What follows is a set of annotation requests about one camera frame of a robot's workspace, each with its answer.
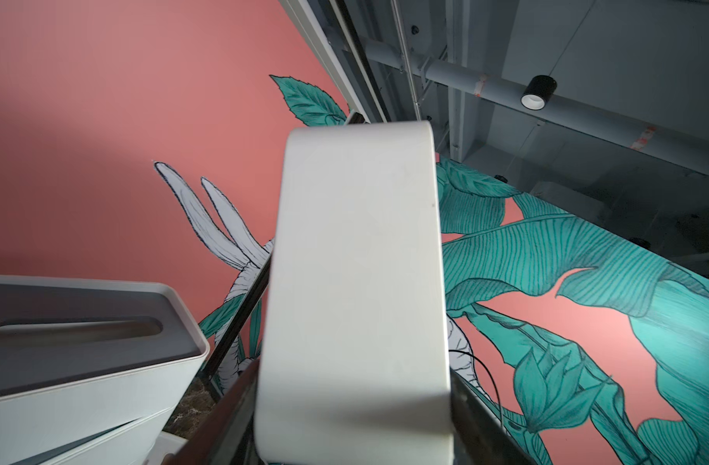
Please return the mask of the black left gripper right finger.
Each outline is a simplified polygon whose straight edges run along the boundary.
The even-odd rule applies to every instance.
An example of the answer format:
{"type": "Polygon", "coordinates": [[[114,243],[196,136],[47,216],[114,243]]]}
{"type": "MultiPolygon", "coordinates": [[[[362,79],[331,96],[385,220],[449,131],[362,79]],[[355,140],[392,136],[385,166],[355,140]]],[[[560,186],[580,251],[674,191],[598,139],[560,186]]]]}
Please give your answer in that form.
{"type": "Polygon", "coordinates": [[[531,465],[532,459],[505,434],[472,386],[450,370],[455,464],[531,465]]]}

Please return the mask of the white box grey lid front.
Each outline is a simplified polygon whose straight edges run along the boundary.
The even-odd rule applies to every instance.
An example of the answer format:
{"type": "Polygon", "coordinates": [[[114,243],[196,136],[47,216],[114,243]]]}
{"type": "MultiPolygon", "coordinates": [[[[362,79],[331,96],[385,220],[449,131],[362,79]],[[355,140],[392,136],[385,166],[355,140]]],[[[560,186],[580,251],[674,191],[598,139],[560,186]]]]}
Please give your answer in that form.
{"type": "Polygon", "coordinates": [[[0,275],[0,464],[173,412],[209,351],[164,284],[0,275]]]}

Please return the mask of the white box grey lid back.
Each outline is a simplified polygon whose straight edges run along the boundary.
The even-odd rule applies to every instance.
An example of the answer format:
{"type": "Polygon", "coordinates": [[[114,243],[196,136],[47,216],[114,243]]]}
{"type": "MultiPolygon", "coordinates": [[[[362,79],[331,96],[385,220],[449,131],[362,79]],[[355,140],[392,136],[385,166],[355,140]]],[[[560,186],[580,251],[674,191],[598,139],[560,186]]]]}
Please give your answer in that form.
{"type": "Polygon", "coordinates": [[[145,418],[112,428],[18,461],[18,464],[143,464],[170,418],[164,409],[145,418]]]}

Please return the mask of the small white box bamboo lid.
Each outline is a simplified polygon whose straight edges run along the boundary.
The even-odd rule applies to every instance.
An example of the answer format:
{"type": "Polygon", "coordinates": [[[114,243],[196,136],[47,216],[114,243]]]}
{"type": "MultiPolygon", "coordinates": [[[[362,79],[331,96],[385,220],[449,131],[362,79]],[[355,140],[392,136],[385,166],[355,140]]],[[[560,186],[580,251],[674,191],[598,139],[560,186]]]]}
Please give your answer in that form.
{"type": "Polygon", "coordinates": [[[428,123],[290,133],[255,442],[272,463],[453,461],[428,123]]]}

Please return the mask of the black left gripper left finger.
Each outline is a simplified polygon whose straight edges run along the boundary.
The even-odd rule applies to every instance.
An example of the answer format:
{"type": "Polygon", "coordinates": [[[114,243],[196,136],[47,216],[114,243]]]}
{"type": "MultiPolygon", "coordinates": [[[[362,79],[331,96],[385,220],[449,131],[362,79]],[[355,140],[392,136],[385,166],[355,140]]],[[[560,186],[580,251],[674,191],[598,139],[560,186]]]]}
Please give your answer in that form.
{"type": "Polygon", "coordinates": [[[197,433],[162,464],[259,464],[254,414],[260,359],[254,360],[222,397],[197,433]]]}

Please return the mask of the white box grey lid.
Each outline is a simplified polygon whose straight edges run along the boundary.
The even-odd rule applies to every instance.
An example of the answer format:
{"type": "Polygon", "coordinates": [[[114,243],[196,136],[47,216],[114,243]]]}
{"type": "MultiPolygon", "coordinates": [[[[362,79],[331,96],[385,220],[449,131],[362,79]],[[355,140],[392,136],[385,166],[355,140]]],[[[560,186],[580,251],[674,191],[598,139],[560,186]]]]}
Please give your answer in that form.
{"type": "Polygon", "coordinates": [[[0,464],[173,412],[209,351],[164,284],[0,275],[0,464]]]}
{"type": "Polygon", "coordinates": [[[170,418],[164,409],[145,418],[112,428],[18,461],[18,464],[143,464],[170,418]]]}

